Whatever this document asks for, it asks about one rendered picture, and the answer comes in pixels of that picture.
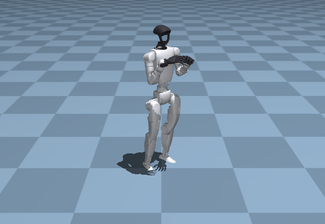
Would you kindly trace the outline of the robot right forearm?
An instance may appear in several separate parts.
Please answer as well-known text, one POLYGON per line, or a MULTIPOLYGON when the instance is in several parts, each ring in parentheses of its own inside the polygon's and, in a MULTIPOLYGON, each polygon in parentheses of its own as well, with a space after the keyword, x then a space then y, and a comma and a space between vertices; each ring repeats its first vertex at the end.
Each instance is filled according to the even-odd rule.
POLYGON ((155 80, 159 79, 160 78, 160 75, 164 69, 164 67, 160 67, 160 64, 164 63, 165 60, 164 59, 161 59, 159 60, 158 62, 158 65, 156 66, 154 72, 151 74, 151 76, 148 78, 148 84, 152 84, 155 80))

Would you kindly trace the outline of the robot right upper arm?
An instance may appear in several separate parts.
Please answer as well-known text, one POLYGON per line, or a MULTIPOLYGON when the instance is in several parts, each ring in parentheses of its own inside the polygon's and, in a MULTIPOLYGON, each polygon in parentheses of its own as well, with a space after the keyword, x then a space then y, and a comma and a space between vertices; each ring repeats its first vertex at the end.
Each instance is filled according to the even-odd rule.
MULTIPOLYGON (((153 62, 155 60, 155 52, 151 51, 143 56, 143 61, 145 63, 145 69, 147 74, 147 79, 151 76, 151 74, 154 72, 154 65, 153 62)), ((158 82, 158 80, 155 80, 151 85, 154 85, 158 82)))

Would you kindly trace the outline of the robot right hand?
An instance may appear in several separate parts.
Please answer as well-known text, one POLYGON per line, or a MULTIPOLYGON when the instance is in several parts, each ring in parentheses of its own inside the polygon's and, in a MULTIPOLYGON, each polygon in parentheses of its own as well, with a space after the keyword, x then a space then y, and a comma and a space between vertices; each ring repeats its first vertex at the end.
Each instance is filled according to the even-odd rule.
MULTIPOLYGON (((168 64, 174 64, 174 63, 185 63, 185 59, 183 56, 178 56, 178 55, 175 55, 175 56, 172 56, 170 57, 169 59, 164 59, 165 62, 160 64, 160 67, 166 67, 168 66, 168 64)), ((183 64, 184 65, 184 64, 183 64)))

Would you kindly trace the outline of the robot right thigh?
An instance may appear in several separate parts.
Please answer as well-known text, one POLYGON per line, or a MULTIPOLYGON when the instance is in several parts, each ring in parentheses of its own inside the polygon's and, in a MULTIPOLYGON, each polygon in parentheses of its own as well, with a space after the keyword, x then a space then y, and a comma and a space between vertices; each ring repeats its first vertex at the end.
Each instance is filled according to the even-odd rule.
POLYGON ((158 103, 158 98, 154 97, 148 100, 145 104, 146 109, 150 111, 148 116, 148 125, 149 125, 149 140, 157 140, 157 134, 160 125, 160 104, 158 103))

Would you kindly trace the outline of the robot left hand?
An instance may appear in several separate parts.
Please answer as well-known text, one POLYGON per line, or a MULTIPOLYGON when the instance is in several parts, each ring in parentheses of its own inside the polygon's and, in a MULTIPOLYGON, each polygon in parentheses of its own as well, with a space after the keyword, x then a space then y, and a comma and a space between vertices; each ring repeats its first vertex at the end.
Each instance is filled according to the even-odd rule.
POLYGON ((183 57, 184 57, 184 59, 185 59, 185 63, 186 64, 188 64, 188 65, 191 65, 191 64, 193 64, 193 62, 194 62, 194 59, 192 59, 191 57, 189 57, 189 56, 184 56, 183 55, 183 57))

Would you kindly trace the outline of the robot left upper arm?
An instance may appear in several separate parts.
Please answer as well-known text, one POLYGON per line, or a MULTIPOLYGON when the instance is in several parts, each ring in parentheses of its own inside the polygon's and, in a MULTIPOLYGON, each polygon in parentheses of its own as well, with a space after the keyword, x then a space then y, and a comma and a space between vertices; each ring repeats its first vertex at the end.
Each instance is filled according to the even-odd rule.
MULTIPOLYGON (((179 56, 179 55, 180 55, 180 50, 179 50, 179 48, 177 48, 177 47, 172 47, 172 48, 174 49, 174 52, 175 52, 174 56, 175 56, 175 55, 179 56)), ((182 76, 182 75, 185 74, 185 73, 182 73, 182 72, 180 71, 181 63, 174 63, 174 65, 175 65, 175 67, 176 67, 176 75, 178 75, 178 76, 182 76)))

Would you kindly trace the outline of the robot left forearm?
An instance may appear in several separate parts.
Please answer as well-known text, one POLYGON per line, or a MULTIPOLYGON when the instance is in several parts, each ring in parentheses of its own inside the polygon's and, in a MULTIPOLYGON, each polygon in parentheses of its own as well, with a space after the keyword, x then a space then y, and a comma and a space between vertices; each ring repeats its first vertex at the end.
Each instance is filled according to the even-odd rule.
POLYGON ((180 71, 181 71, 182 73, 187 73, 189 67, 190 67, 190 65, 184 63, 184 65, 181 66, 180 71))

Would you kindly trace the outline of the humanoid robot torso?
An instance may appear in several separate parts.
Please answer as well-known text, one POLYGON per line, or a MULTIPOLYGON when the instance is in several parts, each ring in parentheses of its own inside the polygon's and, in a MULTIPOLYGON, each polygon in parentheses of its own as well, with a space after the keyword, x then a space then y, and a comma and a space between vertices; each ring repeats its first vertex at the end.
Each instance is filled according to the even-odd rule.
MULTIPOLYGON (((150 50, 155 52, 155 60, 153 62, 153 67, 154 70, 156 66, 158 65, 159 60, 161 59, 169 59, 170 57, 174 56, 175 52, 172 47, 170 47, 168 44, 166 50, 161 50, 158 48, 161 48, 161 46, 158 46, 157 48, 154 47, 153 49, 150 50)), ((154 97, 158 98, 158 103, 160 105, 164 105, 171 100, 171 91, 167 89, 168 82, 171 82, 172 76, 173 76, 173 71, 174 71, 174 64, 168 64, 168 66, 164 67, 160 78, 158 79, 158 86, 157 90, 153 92, 154 97)))

